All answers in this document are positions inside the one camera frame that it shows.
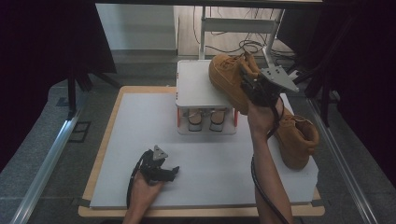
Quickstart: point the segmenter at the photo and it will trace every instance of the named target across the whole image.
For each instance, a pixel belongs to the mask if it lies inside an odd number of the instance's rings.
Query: table
[[[92,198],[96,180],[99,176],[101,165],[106,154],[108,140],[113,129],[114,121],[118,114],[120,102],[124,93],[173,93],[175,87],[136,87],[129,86],[120,89],[109,122],[106,127],[102,144],[99,148],[92,172],[82,196],[83,200]],[[313,202],[309,204],[293,205],[291,207],[294,216],[322,216],[325,212],[321,204],[318,190],[315,190]],[[95,210],[86,206],[80,206],[78,213],[82,217],[124,217],[126,210]],[[150,209],[147,217],[257,217],[256,207],[238,208],[198,208],[198,209]]]

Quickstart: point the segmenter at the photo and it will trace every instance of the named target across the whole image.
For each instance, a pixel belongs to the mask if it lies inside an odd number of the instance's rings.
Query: gray floor
[[[115,55],[117,75],[111,75],[122,85],[175,86],[178,58],[167,56]],[[91,172],[97,150],[106,129],[118,90],[97,77],[79,122],[90,122],[89,131],[81,140],[78,133],[65,148],[52,176],[38,201],[29,223],[100,223],[103,218],[85,218],[78,215],[78,199],[81,198]],[[20,149],[0,174],[0,223],[8,223],[28,190],[42,161],[45,159],[57,133],[67,116],[67,106],[58,104],[67,96],[66,82],[54,85],[49,91],[49,101],[26,137]],[[312,113],[302,94],[289,94],[296,114],[312,121]],[[373,207],[378,223],[395,223],[396,190],[386,179],[378,165],[360,140],[348,128],[336,110],[330,106],[331,130],[337,144]],[[341,176],[326,142],[322,141],[314,156],[318,164],[318,190],[325,205],[323,217],[296,217],[296,223],[362,223],[361,214]],[[145,219],[147,223],[258,223],[257,218],[187,218]]]

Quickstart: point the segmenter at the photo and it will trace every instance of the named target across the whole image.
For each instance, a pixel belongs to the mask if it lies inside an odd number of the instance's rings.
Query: brown boot
[[[240,87],[242,81],[240,76],[241,66],[250,76],[257,77],[258,74],[252,72],[245,55],[230,57],[227,54],[219,54],[212,59],[209,65],[209,78],[213,86],[224,92],[233,107],[242,115],[248,114],[248,102]]]
[[[319,142],[315,125],[308,119],[292,115],[287,108],[275,136],[283,162],[294,170],[301,170],[306,166]]]

